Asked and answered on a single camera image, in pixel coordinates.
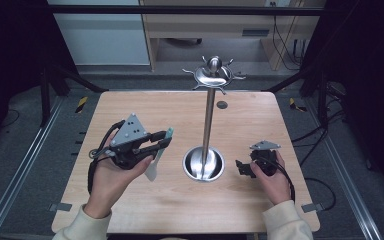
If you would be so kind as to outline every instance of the black and yellow tape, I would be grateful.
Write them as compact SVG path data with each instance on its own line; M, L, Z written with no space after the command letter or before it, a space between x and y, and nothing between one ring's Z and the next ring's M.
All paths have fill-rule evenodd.
M81 113L82 112L83 107L86 104L86 101L87 101L87 97L82 97L80 99L79 104L77 105L77 108L76 108L76 113Z
M289 107L291 109L296 109L298 111L301 111L301 112L307 112L307 108L306 107L298 107L296 104L295 104L295 100L293 98L290 98L289 99Z

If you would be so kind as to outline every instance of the person's left hand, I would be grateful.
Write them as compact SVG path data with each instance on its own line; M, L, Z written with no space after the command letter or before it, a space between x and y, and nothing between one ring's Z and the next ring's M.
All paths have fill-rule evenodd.
M92 218L99 219L109 215L111 207L118 201L127 186L145 172L153 160L152 155L144 158L130 170L123 170L116 166L111 159L98 163L93 177L92 192L84 207L84 212Z

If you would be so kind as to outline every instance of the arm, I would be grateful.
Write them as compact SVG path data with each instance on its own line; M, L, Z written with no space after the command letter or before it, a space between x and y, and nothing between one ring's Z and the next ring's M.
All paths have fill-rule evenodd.
M285 167L285 162L277 151L276 156L279 164ZM268 238L313 239L310 226L299 217L295 204L291 200L286 177L280 171L269 177L254 162L251 163L251 169L270 201L274 204L274 207L263 213Z
M111 159L98 163L93 178L90 197L83 205L70 226L59 230L54 240L104 240L111 219L111 208L118 201L127 186L145 172L152 161L148 156L133 169L123 170L114 165Z

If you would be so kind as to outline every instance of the sweater cuff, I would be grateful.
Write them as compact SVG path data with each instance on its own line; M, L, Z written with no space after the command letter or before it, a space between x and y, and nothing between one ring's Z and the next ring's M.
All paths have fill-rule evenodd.
M292 200L279 203L263 212L263 218L267 232L272 232L274 229L285 225L288 222L301 219L295 209L294 201Z
M112 212L105 218L95 219L83 211L84 206L80 207L76 219L65 229L64 235L69 239L105 239Z

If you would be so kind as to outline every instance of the hand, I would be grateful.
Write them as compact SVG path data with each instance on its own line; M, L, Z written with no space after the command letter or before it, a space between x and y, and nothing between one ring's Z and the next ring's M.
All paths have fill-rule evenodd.
M113 137L109 137L105 146L109 145ZM111 159L98 163L93 177L92 192L84 207L84 212L92 218L100 219L108 216L112 206L118 201L127 186L145 172L153 160L148 156L130 170L123 170L116 166Z
M276 151L277 162L285 168L285 161L283 161L280 153ZM251 162L250 164L252 172L257 176L258 181L261 184L263 190L267 193L270 201L277 205L279 203L291 200L291 192L289 188L289 182L285 175L279 170L273 176L267 176L260 167Z

